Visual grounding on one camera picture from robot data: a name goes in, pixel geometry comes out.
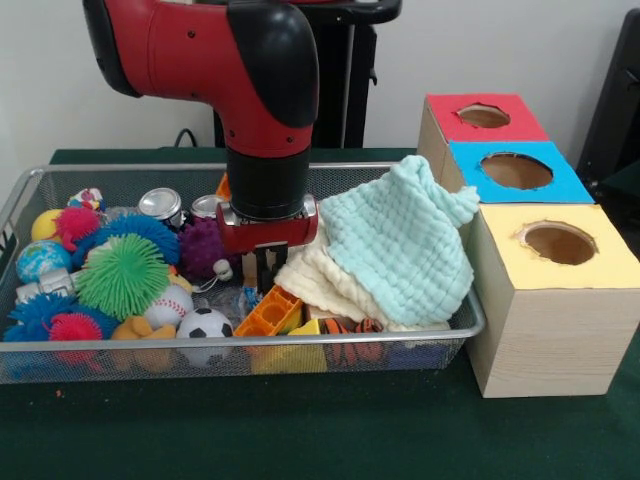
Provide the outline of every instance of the baseball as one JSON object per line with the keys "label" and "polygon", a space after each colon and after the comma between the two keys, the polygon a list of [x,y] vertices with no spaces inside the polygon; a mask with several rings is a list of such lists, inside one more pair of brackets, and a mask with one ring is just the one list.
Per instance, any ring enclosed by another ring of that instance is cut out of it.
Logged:
{"label": "baseball", "polygon": [[193,311],[191,295],[178,285],[169,285],[144,312],[144,316],[151,328],[156,330],[163,325],[177,326],[182,317],[191,311]]}

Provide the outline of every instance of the light blue cloth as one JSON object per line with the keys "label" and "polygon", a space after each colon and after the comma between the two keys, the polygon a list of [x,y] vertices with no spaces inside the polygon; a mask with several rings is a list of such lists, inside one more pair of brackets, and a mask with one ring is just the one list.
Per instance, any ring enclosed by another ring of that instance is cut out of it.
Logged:
{"label": "light blue cloth", "polygon": [[447,321],[473,281],[457,229],[479,200],[474,187],[447,192],[423,157],[406,157],[380,179],[322,202],[328,254],[390,320]]}

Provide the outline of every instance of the green spiky ball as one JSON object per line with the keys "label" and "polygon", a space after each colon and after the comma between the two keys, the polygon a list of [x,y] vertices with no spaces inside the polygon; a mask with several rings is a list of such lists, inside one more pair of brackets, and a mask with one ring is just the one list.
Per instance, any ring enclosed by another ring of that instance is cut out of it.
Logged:
{"label": "green spiky ball", "polygon": [[91,252],[78,279],[80,303],[123,321],[142,315],[169,285],[158,247],[129,234]]}

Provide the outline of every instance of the wire mesh basket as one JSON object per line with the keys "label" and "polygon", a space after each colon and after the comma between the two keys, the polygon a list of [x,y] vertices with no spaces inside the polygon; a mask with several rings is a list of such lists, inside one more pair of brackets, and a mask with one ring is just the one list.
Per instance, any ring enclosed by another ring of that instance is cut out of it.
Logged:
{"label": "wire mesh basket", "polygon": [[[312,165],[308,191],[318,200],[379,178],[390,164]],[[14,260],[45,210],[99,188],[110,206],[136,205],[156,187],[180,193],[183,205],[215,189],[224,165],[74,165],[26,172],[0,213],[0,334],[20,286]],[[220,288],[207,294],[209,299]],[[354,335],[232,337],[175,340],[0,343],[0,383],[239,376],[278,373],[442,369],[467,338],[480,333],[484,313],[472,290],[450,320],[451,330]]]}

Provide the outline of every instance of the white wall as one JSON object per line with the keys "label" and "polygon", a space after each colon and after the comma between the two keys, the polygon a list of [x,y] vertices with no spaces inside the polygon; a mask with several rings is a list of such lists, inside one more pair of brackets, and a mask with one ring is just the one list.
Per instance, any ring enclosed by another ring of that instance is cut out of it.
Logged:
{"label": "white wall", "polygon": [[[577,160],[633,0],[405,0],[378,27],[367,146],[415,146],[426,92],[519,92]],[[213,142],[210,109],[135,100],[95,66],[80,0],[0,2],[0,200],[18,171],[57,148],[158,147],[190,127]]]}

